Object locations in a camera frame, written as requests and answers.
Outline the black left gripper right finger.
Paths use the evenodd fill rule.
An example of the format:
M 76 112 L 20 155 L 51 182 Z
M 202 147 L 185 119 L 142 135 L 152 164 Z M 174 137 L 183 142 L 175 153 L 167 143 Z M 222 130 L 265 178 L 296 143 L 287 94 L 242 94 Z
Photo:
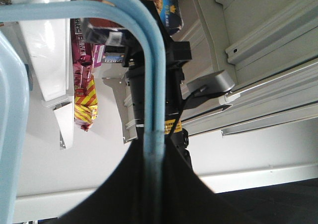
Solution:
M 316 224 L 318 181 L 216 194 L 166 141 L 162 205 L 163 224 Z

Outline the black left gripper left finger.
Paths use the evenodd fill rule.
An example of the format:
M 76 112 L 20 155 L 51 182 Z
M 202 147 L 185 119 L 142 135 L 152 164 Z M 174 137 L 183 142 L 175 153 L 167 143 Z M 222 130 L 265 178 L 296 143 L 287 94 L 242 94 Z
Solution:
M 133 140 L 107 180 L 58 218 L 60 224 L 141 224 L 142 151 Z

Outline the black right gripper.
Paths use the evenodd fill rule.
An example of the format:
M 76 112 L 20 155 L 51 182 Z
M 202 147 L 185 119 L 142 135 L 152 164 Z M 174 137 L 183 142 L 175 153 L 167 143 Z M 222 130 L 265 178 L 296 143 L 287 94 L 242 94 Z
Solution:
M 182 67 L 186 62 L 192 59 L 190 43 L 174 41 L 168 29 L 164 26 L 155 4 L 151 0 L 141 0 L 141 3 L 151 13 L 154 20 L 156 20 L 165 47 L 166 67 L 168 69 L 173 67 Z M 123 41 L 125 47 L 125 56 L 122 66 L 127 68 L 129 61 L 133 60 L 136 65 L 144 65 L 144 52 L 142 46 L 136 37 L 131 33 L 125 36 Z

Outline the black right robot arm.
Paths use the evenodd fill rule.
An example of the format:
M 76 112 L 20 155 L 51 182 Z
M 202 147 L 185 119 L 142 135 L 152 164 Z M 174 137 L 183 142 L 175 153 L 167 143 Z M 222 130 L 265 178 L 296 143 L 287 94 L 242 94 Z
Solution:
M 188 132 L 182 128 L 180 121 L 174 128 L 173 134 L 169 134 L 175 120 L 180 118 L 184 107 L 180 84 L 184 80 L 182 66 L 192 59 L 190 43 L 174 41 L 171 38 L 160 19 L 153 1 L 141 0 L 141 3 L 156 20 L 164 42 L 166 60 L 165 137 L 170 137 L 180 155 L 192 167 L 191 156 L 187 150 L 189 144 Z M 130 86 L 137 136 L 142 139 L 144 133 L 145 61 L 144 51 L 133 35 L 126 39 L 125 60 L 122 66 L 128 68 L 126 83 Z

